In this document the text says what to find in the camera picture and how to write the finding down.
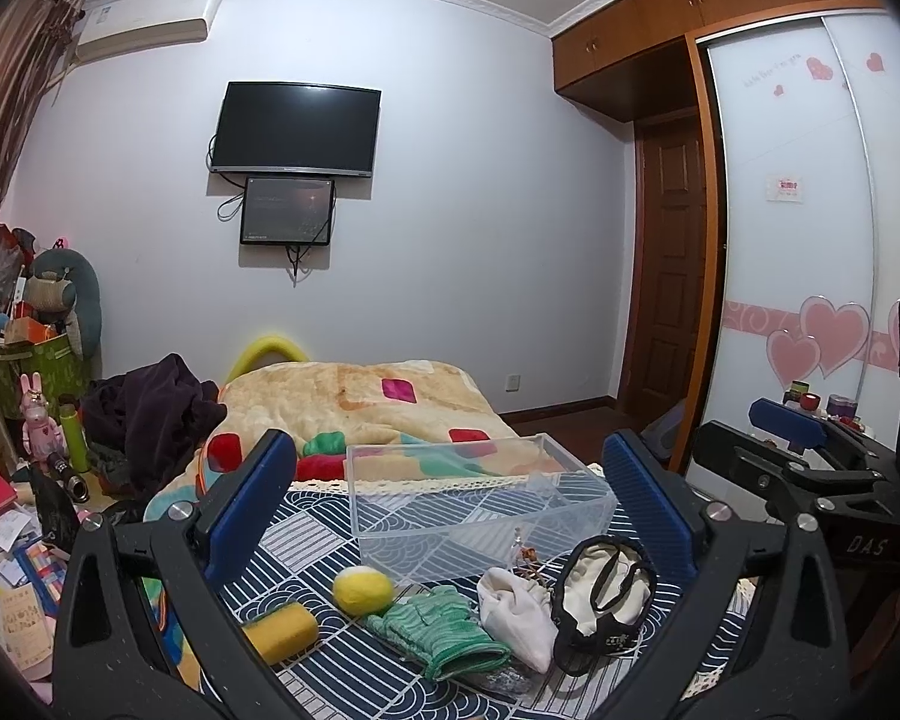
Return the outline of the white cloth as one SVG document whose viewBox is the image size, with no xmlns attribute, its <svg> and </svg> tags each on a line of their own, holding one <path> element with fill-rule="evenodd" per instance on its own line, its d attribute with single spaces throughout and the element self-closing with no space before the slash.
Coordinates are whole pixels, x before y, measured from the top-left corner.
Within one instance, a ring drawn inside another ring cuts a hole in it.
<svg viewBox="0 0 900 720">
<path fill-rule="evenodd" d="M 525 667 L 546 674 L 557 637 L 549 590 L 536 580 L 493 567 L 482 574 L 476 592 L 484 630 L 507 645 Z"/>
</svg>

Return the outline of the green knitted glove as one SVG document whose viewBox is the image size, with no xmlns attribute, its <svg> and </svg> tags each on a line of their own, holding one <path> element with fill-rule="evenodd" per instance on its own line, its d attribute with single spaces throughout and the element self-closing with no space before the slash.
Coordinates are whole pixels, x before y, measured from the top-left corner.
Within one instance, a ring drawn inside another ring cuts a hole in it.
<svg viewBox="0 0 900 720">
<path fill-rule="evenodd" d="M 434 683 L 498 670 L 512 655 L 484 630 L 470 600 L 445 585 L 403 596 L 364 622 L 370 632 L 416 661 L 422 676 Z"/>
</svg>

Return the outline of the yellow sponge block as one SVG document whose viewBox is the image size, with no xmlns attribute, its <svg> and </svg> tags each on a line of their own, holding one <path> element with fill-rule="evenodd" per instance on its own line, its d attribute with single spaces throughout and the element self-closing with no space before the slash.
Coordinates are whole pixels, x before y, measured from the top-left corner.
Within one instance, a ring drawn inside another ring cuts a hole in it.
<svg viewBox="0 0 900 720">
<path fill-rule="evenodd" d="M 274 667 L 317 642 L 318 621 L 304 605 L 292 601 L 244 624 L 242 631 L 268 667 Z"/>
</svg>

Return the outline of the black cylinder flashlight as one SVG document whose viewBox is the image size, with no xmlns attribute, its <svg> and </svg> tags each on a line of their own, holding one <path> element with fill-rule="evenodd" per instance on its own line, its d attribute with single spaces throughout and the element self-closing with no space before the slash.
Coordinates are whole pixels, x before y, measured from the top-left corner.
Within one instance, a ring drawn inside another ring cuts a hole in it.
<svg viewBox="0 0 900 720">
<path fill-rule="evenodd" d="M 84 478 L 69 465 L 69 461 L 58 452 L 53 452 L 46 459 L 46 463 L 48 463 L 48 470 L 52 473 L 52 477 L 66 491 L 69 499 L 76 504 L 86 504 L 91 497 L 89 486 Z"/>
</svg>

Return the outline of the brown wooden door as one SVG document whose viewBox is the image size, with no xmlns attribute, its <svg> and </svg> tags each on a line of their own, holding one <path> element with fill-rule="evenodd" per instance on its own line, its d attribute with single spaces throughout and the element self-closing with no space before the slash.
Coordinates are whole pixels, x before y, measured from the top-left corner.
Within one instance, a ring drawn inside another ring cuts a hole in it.
<svg viewBox="0 0 900 720">
<path fill-rule="evenodd" d="M 688 394 L 701 315 L 706 177 L 697 115 L 639 124 L 634 288 L 617 401 L 644 427 Z"/>
</svg>

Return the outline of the blue patterned table cloth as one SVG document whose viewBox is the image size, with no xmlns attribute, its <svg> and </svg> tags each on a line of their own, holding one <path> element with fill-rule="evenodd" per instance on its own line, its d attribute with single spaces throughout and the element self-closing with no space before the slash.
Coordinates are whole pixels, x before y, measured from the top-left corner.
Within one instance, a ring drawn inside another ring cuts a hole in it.
<svg viewBox="0 0 900 720">
<path fill-rule="evenodd" d="M 414 585 L 364 613 L 377 576 L 344 533 L 349 504 L 336 484 L 292 486 L 244 575 L 222 600 L 245 632 L 276 632 L 274 671 L 315 718 L 583 718 L 631 671 L 673 611 L 658 585 L 642 631 L 585 676 L 539 674 L 513 635 L 488 631 L 484 577 Z"/>
</svg>

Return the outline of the dark purple clothes pile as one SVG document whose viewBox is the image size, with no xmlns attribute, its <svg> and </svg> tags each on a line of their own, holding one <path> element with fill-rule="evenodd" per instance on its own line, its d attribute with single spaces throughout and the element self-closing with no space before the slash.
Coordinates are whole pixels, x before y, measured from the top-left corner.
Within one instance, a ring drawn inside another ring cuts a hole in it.
<svg viewBox="0 0 900 720">
<path fill-rule="evenodd" d="M 94 380 L 80 408 L 89 442 L 128 463 L 137 499 L 149 499 L 180 475 L 227 416 L 217 385 L 199 380 L 176 353 Z"/>
</svg>

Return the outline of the green bottle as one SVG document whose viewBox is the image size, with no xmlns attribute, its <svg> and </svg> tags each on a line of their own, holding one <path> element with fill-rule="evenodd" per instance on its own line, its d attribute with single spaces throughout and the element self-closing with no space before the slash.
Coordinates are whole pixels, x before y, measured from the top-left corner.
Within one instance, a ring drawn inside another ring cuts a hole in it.
<svg viewBox="0 0 900 720">
<path fill-rule="evenodd" d="M 91 468 L 89 449 L 80 426 L 77 408 L 72 403 L 63 403 L 59 407 L 59 426 L 63 429 L 64 440 L 68 447 L 69 463 L 76 472 L 87 473 Z"/>
</svg>

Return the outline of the green storage box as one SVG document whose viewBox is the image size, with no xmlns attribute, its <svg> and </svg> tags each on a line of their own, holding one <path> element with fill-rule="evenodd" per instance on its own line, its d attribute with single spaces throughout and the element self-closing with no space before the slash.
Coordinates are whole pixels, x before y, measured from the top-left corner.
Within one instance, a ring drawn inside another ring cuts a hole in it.
<svg viewBox="0 0 900 720">
<path fill-rule="evenodd" d="M 59 399 L 76 403 L 91 382 L 92 363 L 74 354 L 64 335 L 39 344 L 0 346 L 0 413 L 20 419 L 20 376 L 38 374 L 41 391 L 53 418 L 59 416 Z"/>
</svg>

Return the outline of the beige patchwork fleece blanket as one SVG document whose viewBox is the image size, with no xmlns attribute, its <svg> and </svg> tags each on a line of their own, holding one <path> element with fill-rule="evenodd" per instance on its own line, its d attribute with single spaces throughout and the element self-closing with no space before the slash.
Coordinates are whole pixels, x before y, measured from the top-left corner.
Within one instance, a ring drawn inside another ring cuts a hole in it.
<svg viewBox="0 0 900 720">
<path fill-rule="evenodd" d="M 226 383 L 217 403 L 226 417 L 211 436 L 237 437 L 242 455 L 271 429 L 292 439 L 297 489 L 475 489 L 562 470 L 445 362 L 278 362 Z"/>
</svg>

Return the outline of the yellow curved cushion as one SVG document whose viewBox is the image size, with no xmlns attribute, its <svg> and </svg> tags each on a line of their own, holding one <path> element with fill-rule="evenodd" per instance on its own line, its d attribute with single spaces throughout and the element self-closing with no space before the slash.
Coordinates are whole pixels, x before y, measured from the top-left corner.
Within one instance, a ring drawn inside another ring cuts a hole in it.
<svg viewBox="0 0 900 720">
<path fill-rule="evenodd" d="M 247 372 L 255 371 L 263 364 L 272 361 L 278 362 L 308 362 L 310 358 L 302 351 L 294 341 L 283 335 L 263 335 L 250 343 L 247 348 L 238 355 L 227 374 L 226 382 L 231 383 Z"/>
</svg>

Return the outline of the clear plastic storage box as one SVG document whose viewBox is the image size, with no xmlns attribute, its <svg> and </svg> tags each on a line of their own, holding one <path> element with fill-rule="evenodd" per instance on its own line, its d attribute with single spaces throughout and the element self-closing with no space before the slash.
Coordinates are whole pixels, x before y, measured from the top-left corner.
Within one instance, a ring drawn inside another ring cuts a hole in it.
<svg viewBox="0 0 900 720">
<path fill-rule="evenodd" d="M 356 445 L 344 479 L 361 561 L 398 585 L 479 578 L 523 550 L 546 564 L 617 509 L 603 475 L 546 434 Z"/>
</svg>

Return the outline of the wooden wardrobe with sliding doors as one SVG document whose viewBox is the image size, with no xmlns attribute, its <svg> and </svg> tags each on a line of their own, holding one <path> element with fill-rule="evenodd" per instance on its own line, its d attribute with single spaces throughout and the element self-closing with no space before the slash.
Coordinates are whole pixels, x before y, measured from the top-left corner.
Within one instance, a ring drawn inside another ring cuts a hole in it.
<svg viewBox="0 0 900 720">
<path fill-rule="evenodd" d="M 881 0 L 592 0 L 553 31 L 554 87 L 628 122 L 697 115 L 701 315 L 670 463 L 707 421 L 800 390 L 898 437 L 900 24 Z"/>
</svg>

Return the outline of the orange beaded keychain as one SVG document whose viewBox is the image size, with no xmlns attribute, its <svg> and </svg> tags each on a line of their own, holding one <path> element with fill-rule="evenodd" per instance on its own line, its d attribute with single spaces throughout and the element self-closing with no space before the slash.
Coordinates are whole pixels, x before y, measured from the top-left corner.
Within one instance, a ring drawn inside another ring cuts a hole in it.
<svg viewBox="0 0 900 720">
<path fill-rule="evenodd" d="M 544 562 L 539 559 L 538 551 L 526 543 L 525 536 L 520 528 L 514 533 L 514 543 L 510 546 L 507 567 L 517 577 L 532 580 L 538 578 L 543 571 Z"/>
</svg>

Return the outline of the small wall monitor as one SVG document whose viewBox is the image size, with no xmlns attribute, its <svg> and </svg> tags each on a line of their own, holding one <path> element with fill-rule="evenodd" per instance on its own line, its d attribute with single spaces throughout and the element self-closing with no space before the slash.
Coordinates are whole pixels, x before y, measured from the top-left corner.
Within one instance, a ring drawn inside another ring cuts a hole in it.
<svg viewBox="0 0 900 720">
<path fill-rule="evenodd" d="M 250 177 L 240 218 L 244 245 L 329 244 L 334 184 L 326 179 Z"/>
</svg>

